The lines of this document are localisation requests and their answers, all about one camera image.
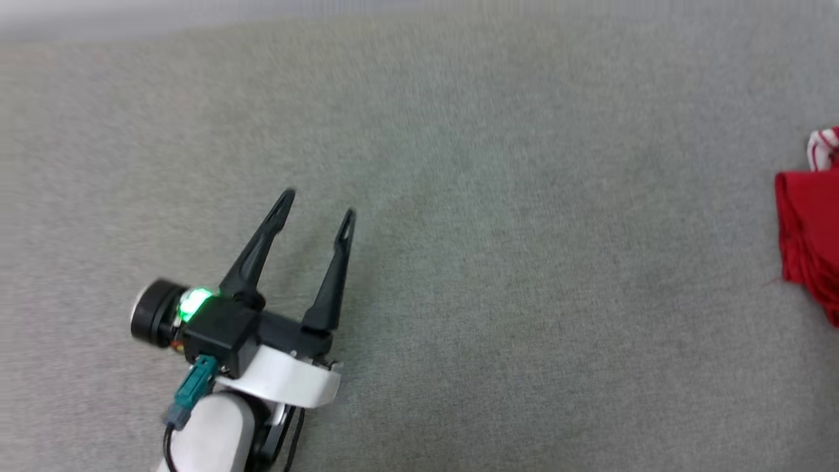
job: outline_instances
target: green led light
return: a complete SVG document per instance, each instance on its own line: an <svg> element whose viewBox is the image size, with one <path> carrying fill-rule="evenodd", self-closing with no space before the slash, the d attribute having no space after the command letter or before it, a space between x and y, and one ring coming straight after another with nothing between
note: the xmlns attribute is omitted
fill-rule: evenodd
<svg viewBox="0 0 839 472"><path fill-rule="evenodd" d="M213 296L213 293L206 288L195 288L189 292L178 307L178 316L184 323L188 323L198 308L206 301L207 298Z"/></svg>

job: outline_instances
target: gray fabric surface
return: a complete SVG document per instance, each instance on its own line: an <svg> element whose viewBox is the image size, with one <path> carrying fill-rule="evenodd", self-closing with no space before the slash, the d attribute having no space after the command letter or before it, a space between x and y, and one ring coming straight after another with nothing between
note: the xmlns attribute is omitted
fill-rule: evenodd
<svg viewBox="0 0 839 472"><path fill-rule="evenodd" d="M185 364L133 298L218 282L286 186L290 316L358 210L295 470L839 469L839 331L779 280L773 189L839 118L838 24L564 3L4 47L0 469L153 468Z"/></svg>

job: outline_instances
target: white mounting bracket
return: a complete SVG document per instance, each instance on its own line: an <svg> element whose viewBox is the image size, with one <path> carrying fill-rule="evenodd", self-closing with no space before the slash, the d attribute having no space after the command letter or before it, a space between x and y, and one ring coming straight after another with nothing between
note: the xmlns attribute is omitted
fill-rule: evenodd
<svg viewBox="0 0 839 472"><path fill-rule="evenodd" d="M261 345L241 377L219 375L216 383L266 401L317 408L335 400L341 374Z"/></svg>

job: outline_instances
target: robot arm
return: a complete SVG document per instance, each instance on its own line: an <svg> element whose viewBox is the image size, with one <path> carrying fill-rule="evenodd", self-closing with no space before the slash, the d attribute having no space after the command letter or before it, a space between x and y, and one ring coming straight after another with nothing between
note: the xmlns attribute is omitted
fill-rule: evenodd
<svg viewBox="0 0 839 472"><path fill-rule="evenodd" d="M297 322L264 310L257 290L293 201L294 190L283 192L218 291L159 279L134 307L135 338L171 347L193 364L169 408L159 470L266 470L298 412L288 468L304 409L335 398L341 376L326 356L341 315L356 216L347 210L315 303ZM216 385L227 390L211 394Z"/></svg>

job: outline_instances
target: red cloth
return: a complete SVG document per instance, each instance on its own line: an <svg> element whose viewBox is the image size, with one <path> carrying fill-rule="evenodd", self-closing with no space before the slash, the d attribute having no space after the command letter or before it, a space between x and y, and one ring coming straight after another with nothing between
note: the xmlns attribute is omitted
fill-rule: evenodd
<svg viewBox="0 0 839 472"><path fill-rule="evenodd" d="M839 328L839 165L775 177L784 279L798 283Z"/></svg>

